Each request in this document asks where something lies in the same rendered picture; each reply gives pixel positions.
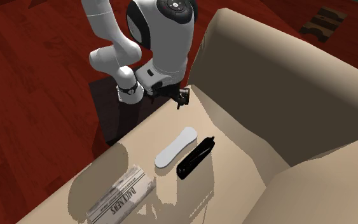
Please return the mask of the white remote control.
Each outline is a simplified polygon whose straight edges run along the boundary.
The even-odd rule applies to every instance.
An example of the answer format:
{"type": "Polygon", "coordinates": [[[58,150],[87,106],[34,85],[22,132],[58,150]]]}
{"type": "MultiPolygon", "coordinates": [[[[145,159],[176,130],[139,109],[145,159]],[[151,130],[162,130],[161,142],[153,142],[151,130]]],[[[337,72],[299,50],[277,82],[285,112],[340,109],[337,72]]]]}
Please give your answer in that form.
{"type": "Polygon", "coordinates": [[[196,139],[197,131],[193,127],[185,127],[166,148],[157,154],[155,166],[159,169],[168,166],[187,145],[196,139]]]}

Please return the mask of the dark robot stand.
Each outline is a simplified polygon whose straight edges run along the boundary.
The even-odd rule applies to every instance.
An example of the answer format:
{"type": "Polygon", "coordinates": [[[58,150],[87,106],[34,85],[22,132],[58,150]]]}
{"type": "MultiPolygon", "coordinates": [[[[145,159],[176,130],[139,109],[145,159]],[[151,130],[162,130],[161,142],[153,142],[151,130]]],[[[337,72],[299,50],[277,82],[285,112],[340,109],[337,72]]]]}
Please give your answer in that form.
{"type": "Polygon", "coordinates": [[[145,96],[137,104],[120,102],[116,82],[111,76],[93,81],[89,83],[89,87],[101,131],[105,142],[110,146],[170,100],[162,96],[152,100],[145,96]]]}

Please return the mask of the black remote control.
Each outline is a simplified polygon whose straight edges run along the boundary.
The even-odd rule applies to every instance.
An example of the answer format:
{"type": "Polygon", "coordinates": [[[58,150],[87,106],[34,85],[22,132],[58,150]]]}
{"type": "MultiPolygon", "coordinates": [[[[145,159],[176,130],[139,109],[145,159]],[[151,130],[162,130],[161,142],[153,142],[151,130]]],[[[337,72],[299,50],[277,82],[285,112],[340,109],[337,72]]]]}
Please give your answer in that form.
{"type": "Polygon", "coordinates": [[[177,165],[176,174],[180,179],[185,179],[212,151],[215,145],[214,138],[206,137],[177,165]]]}

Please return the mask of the folded grey newspaper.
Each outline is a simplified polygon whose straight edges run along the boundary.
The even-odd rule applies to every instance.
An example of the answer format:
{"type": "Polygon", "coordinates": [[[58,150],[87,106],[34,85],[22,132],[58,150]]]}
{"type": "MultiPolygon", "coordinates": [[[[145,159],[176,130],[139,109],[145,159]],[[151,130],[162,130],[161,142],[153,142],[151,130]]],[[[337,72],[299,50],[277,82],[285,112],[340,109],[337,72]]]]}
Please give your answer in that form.
{"type": "Polygon", "coordinates": [[[156,187],[138,165],[133,165],[86,212],[88,224],[120,224],[156,187]]]}

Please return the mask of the dark patterned floor mat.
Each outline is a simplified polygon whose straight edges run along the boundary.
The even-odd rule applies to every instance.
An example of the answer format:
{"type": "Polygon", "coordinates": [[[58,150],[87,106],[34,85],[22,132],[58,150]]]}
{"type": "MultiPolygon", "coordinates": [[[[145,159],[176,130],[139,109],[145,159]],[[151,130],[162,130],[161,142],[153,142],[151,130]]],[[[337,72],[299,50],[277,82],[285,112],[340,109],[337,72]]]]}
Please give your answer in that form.
{"type": "Polygon", "coordinates": [[[300,28],[299,33],[311,34],[317,37],[319,42],[325,43],[346,17],[346,13],[323,6],[300,28]]]}

